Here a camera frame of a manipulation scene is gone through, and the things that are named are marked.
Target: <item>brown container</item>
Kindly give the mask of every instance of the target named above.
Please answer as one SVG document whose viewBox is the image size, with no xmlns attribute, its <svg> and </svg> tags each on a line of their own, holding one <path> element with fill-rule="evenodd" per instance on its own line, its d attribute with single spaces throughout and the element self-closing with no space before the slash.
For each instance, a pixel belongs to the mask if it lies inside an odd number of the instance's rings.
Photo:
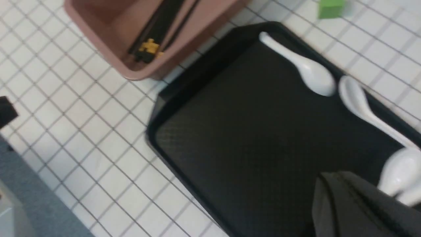
<svg viewBox="0 0 421 237">
<path fill-rule="evenodd" d="M 64 7 L 105 59 L 129 80 L 161 78 L 189 56 L 250 0 L 201 0 L 172 46 L 150 64 L 135 63 L 127 51 L 161 0 L 66 0 Z M 163 46 L 194 0 L 186 0 Z"/>
</svg>

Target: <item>spoon handle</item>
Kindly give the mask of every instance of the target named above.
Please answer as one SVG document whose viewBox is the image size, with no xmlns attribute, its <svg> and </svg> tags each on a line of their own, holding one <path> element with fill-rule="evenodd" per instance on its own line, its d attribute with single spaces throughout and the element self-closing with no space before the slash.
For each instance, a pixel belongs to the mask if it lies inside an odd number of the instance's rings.
<svg viewBox="0 0 421 237">
<path fill-rule="evenodd" d="M 408 148 L 415 148 L 420 149 L 417 145 L 415 145 L 411 140 L 409 140 L 406 136 L 402 135 L 402 133 L 398 132 L 396 129 L 385 123 L 383 120 L 379 119 L 374 114 L 369 116 L 371 120 L 371 124 L 379 128 L 384 133 L 388 134 L 391 138 L 395 139 L 397 142 L 402 144 L 404 147 Z"/>
</svg>

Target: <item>blue-gray surface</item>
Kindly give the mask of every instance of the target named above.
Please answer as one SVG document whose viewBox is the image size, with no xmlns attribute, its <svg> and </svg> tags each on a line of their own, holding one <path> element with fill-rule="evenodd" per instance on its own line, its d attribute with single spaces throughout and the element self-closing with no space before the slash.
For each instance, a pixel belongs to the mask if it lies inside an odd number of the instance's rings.
<svg viewBox="0 0 421 237">
<path fill-rule="evenodd" d="M 25 206 L 38 237 L 93 237 L 0 136 L 0 180 Z"/>
</svg>

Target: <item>tray rim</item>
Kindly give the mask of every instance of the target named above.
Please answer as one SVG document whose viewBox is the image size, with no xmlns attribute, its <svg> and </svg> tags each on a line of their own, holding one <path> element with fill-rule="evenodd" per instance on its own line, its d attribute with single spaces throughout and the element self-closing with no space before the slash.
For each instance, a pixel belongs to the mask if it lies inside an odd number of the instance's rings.
<svg viewBox="0 0 421 237">
<path fill-rule="evenodd" d="M 254 25 L 248 25 L 243 27 L 237 27 L 232 29 L 225 37 L 223 37 L 213 48 L 211 48 L 206 54 L 204 54 L 199 60 L 197 60 L 192 66 L 187 68 L 181 75 L 179 75 L 170 85 L 168 85 L 164 90 L 158 94 L 158 98 L 152 114 L 149 119 L 149 123 L 145 132 L 145 139 L 148 146 L 155 152 L 156 156 L 161 159 L 162 162 L 174 173 L 174 175 L 180 180 L 180 182 L 186 187 L 186 189 L 193 195 L 193 197 L 202 205 L 202 207 L 208 212 L 209 216 L 214 219 L 214 221 L 229 235 L 229 236 L 241 236 L 238 232 L 235 231 L 235 228 L 232 227 L 228 221 L 224 219 L 222 215 L 219 214 L 218 210 L 211 205 L 211 202 L 207 200 L 199 190 L 191 183 L 191 181 L 185 176 L 185 174 L 165 155 L 165 152 L 159 148 L 154 137 L 154 131 L 156 131 L 155 126 L 157 124 L 162 125 L 160 115 L 162 111 L 169 107 L 169 102 L 181 91 L 183 91 L 186 85 L 189 85 L 194 78 L 189 78 L 195 74 L 194 70 L 196 67 L 204 67 L 209 63 L 207 60 L 211 59 L 214 62 L 217 56 L 223 55 L 226 52 L 223 50 L 228 48 L 230 45 L 238 43 L 242 36 L 250 37 L 251 40 L 255 38 L 258 40 L 258 33 L 261 31 L 266 31 L 268 33 L 282 33 L 285 34 L 285 37 L 291 38 L 294 40 L 294 43 L 298 44 L 300 47 L 303 47 L 304 50 L 307 50 L 314 57 L 317 58 L 320 64 L 326 66 L 329 71 L 335 77 L 336 83 L 338 83 L 339 78 L 345 75 L 345 72 L 337 67 L 335 64 L 327 60 L 323 55 L 315 51 L 310 45 L 303 41 L 299 36 L 295 35 L 291 30 L 280 22 L 264 22 Z M 383 105 L 370 93 L 367 93 L 367 99 L 371 107 L 375 107 L 376 110 L 380 110 L 384 116 L 388 116 L 400 128 L 396 128 L 398 131 L 405 134 L 409 139 L 411 139 L 415 144 L 421 146 L 421 133 L 416 131 L 412 126 L 407 124 L 404 120 L 398 117 L 393 113 L 389 108 Z"/>
</svg>

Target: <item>black object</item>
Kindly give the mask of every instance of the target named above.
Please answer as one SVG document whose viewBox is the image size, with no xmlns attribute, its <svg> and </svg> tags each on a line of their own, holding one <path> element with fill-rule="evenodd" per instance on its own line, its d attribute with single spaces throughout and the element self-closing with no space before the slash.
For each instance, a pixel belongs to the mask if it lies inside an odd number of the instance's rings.
<svg viewBox="0 0 421 237">
<path fill-rule="evenodd" d="M 129 49 L 129 54 L 134 54 L 137 62 L 152 62 L 183 3 L 184 0 L 162 1 Z"/>
<path fill-rule="evenodd" d="M 349 170 L 376 185 L 401 145 L 351 114 L 339 95 L 310 91 L 261 31 L 344 73 L 277 22 L 232 30 L 164 89 L 150 146 L 232 237 L 314 236 L 320 172 Z M 421 146 L 421 135 L 369 94 L 374 113 Z"/>
<path fill-rule="evenodd" d="M 18 113 L 13 108 L 12 103 L 7 99 L 6 96 L 0 97 L 0 129 L 12 122 L 18 117 Z"/>
<path fill-rule="evenodd" d="M 319 175 L 312 215 L 320 237 L 421 236 L 421 213 L 351 172 Z"/>
</svg>

